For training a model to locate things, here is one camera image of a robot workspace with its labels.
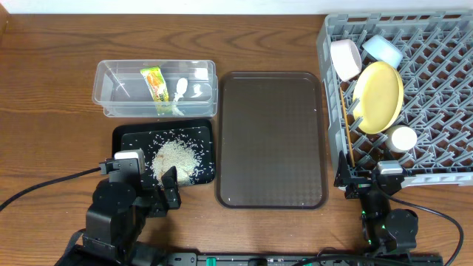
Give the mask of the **blue bowl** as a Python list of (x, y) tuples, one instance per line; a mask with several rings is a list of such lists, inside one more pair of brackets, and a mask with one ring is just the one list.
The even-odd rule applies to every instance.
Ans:
[(362, 44), (364, 50), (375, 60), (383, 61), (397, 69), (403, 58), (402, 52), (391, 42), (380, 35), (374, 35)]

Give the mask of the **yellow plate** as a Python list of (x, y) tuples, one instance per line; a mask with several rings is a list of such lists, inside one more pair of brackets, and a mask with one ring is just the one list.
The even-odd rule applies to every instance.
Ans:
[(360, 130), (377, 134), (388, 129), (399, 116), (404, 100), (400, 74), (386, 62), (370, 64), (356, 82), (353, 100), (358, 100), (353, 117), (361, 118)]

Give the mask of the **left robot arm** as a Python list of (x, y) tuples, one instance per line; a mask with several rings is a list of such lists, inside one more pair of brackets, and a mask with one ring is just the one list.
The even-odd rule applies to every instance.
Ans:
[(166, 252), (138, 242), (148, 218), (165, 217), (181, 206), (177, 169), (162, 186), (144, 188), (139, 159), (109, 159), (100, 164), (108, 178), (97, 185), (86, 212), (86, 227), (69, 241), (57, 265), (160, 265)]

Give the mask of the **white cup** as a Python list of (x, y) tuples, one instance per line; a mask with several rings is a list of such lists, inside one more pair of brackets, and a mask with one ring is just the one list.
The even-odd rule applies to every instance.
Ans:
[(385, 135), (387, 136), (385, 141), (387, 148), (396, 153), (409, 151), (418, 140), (416, 132), (404, 125), (390, 127)]

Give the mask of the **white tissue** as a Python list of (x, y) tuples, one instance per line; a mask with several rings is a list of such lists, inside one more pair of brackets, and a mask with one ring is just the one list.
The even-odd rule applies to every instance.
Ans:
[(171, 106), (171, 111), (174, 115), (183, 116), (184, 114), (177, 107), (177, 102), (183, 97), (188, 88), (188, 80), (186, 78), (180, 78), (176, 85), (176, 92), (174, 93), (174, 104)]

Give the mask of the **rice food waste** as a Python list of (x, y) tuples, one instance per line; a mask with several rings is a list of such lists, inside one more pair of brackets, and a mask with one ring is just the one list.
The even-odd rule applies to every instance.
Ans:
[(161, 177), (175, 166), (180, 186), (213, 181), (215, 163), (210, 129), (206, 126), (167, 129), (145, 133), (146, 174), (152, 185), (161, 185)]

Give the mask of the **green snack wrapper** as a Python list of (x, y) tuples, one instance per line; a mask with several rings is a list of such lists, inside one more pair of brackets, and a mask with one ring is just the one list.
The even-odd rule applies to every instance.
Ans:
[(153, 66), (141, 69), (140, 74), (145, 79), (152, 100), (157, 104), (157, 113), (159, 115), (170, 114), (169, 92), (161, 69), (158, 66)]

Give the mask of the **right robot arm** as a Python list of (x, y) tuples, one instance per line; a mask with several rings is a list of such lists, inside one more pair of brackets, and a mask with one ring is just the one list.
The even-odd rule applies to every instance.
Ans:
[(404, 170), (394, 160), (378, 162), (368, 177), (356, 177), (350, 172), (347, 155), (339, 154), (334, 186), (345, 189), (346, 199), (360, 200), (362, 231), (373, 255), (401, 255), (417, 247), (418, 215), (393, 209), (389, 203), (403, 181)]

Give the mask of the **wooden chopstick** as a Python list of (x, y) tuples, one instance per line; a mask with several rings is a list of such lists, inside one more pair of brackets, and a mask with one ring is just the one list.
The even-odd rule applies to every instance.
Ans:
[(348, 143), (348, 148), (349, 148), (349, 153), (350, 153), (350, 162), (351, 162), (351, 166), (355, 168), (355, 159), (354, 159), (353, 147), (352, 147), (351, 136), (350, 136), (350, 125), (347, 119), (347, 108), (345, 105), (344, 94), (343, 94), (343, 90), (341, 86), (339, 87), (339, 94), (341, 98), (341, 106), (342, 106), (342, 112), (343, 112), (344, 122), (345, 122), (345, 131), (346, 131), (347, 143)]

